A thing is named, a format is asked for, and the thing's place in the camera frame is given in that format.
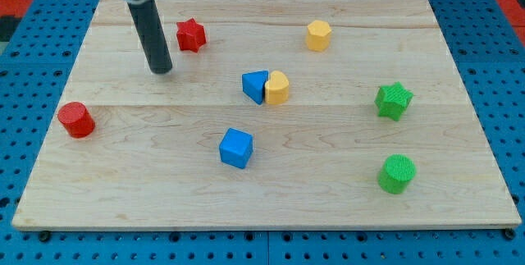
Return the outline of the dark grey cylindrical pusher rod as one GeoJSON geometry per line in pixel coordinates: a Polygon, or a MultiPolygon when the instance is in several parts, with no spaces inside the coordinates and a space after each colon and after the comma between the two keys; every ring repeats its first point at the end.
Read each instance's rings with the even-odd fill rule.
{"type": "Polygon", "coordinates": [[[155,0],[129,3],[139,41],[153,74],[166,74],[173,65],[155,0]]]}

